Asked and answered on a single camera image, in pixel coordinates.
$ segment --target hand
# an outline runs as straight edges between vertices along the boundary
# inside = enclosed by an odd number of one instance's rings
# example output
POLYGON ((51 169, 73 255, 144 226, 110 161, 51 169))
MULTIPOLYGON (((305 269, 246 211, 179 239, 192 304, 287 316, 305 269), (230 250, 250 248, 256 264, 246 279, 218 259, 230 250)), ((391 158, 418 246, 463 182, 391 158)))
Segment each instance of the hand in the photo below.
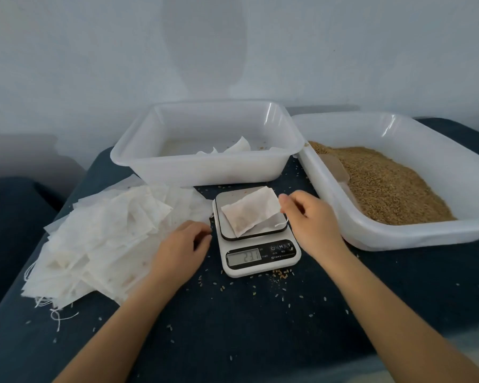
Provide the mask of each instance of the hand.
POLYGON ((172 287, 175 293, 200 267, 210 243, 210 226, 184 222, 160 244, 149 277, 172 287))
POLYGON ((331 249, 347 249, 330 205, 304 191, 282 193, 278 199, 301 248, 320 264, 331 249))

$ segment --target scale control panel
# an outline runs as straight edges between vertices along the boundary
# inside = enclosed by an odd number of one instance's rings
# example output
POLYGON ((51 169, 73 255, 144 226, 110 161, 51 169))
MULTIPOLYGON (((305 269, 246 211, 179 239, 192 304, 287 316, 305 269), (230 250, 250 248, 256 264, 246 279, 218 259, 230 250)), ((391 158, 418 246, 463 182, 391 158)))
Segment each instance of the scale control panel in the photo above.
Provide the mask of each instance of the scale control panel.
POLYGON ((227 252, 226 258, 227 265, 232 270, 239 270, 292 258, 295 255, 296 248, 294 243, 288 239, 282 239, 266 244, 230 250, 227 252))

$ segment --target forearm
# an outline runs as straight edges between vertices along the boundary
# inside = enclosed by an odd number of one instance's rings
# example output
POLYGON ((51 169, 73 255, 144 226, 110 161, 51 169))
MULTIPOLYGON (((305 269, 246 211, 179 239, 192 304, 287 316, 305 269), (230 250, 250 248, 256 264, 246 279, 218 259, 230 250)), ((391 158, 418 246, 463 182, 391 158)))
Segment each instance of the forearm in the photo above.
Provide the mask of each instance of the forearm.
POLYGON ((55 382, 126 381, 147 334, 176 290, 154 278, 144 280, 55 382))
POLYGON ((398 383, 479 382, 479 368, 405 305, 347 248, 337 248, 321 266, 340 289, 398 383))

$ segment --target person's left arm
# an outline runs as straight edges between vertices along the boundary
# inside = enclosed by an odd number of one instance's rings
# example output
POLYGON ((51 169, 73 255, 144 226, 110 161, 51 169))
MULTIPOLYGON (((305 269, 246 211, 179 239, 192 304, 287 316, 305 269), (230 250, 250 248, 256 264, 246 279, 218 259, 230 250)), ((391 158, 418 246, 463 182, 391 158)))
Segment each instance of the person's left arm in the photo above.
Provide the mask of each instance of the person's left arm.
POLYGON ((58 375, 54 383, 124 382, 156 318, 201 265, 211 229, 185 222, 164 240, 149 275, 58 375))

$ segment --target person's right arm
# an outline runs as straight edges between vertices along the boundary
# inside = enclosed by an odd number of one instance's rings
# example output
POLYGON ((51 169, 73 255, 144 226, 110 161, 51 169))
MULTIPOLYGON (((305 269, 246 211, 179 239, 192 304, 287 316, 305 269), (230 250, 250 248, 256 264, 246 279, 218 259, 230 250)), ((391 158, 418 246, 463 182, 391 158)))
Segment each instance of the person's right arm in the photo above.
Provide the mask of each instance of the person's right arm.
POLYGON ((279 201, 298 243, 337 285, 397 383, 479 382, 479 368, 348 250, 328 204, 303 191, 279 201))

